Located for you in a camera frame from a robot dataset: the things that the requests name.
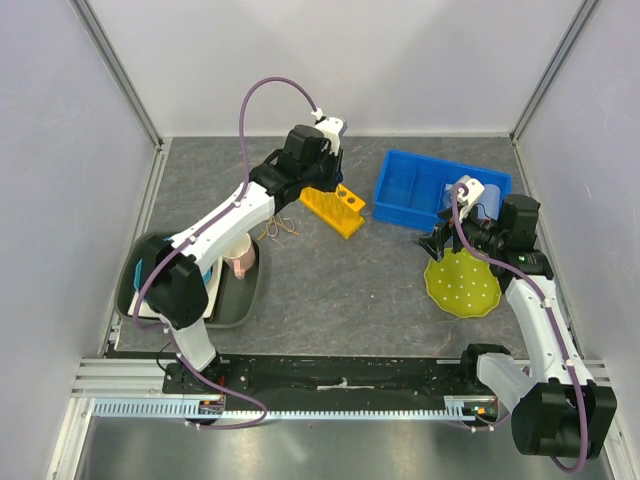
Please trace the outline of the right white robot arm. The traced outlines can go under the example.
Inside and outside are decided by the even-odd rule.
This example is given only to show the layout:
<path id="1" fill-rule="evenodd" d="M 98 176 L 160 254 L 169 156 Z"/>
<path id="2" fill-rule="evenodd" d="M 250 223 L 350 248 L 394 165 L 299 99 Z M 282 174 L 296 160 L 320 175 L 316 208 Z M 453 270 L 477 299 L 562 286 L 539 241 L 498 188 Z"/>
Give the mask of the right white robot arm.
<path id="1" fill-rule="evenodd" d="M 536 246 L 539 203 L 510 194 L 497 218 L 481 217 L 464 193 L 445 205 L 433 231 L 417 241 L 431 257 L 428 295 L 459 318 L 483 317 L 505 299 L 529 357 L 519 367 L 501 345 L 471 344 L 457 371 L 460 386 L 491 390 L 510 415 L 520 453 L 573 458 L 579 469 L 599 456 L 617 399 L 584 365 L 563 319 L 554 273 Z"/>

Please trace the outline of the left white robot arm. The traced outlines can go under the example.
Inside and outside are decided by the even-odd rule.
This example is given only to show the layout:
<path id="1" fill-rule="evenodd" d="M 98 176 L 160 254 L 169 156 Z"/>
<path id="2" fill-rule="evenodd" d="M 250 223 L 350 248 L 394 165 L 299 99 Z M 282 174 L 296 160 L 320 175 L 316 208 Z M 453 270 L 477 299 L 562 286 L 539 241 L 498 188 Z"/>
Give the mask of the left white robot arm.
<path id="1" fill-rule="evenodd" d="M 336 190 L 345 130 L 345 121 L 335 117 L 295 126 L 283 148 L 254 167 L 229 199 L 184 231 L 152 236 L 144 245 L 139 296 L 168 327 L 188 365 L 185 382 L 196 392 L 211 392 L 220 378 L 203 316 L 209 303 L 204 274 L 254 226 L 297 201 L 303 189 Z"/>

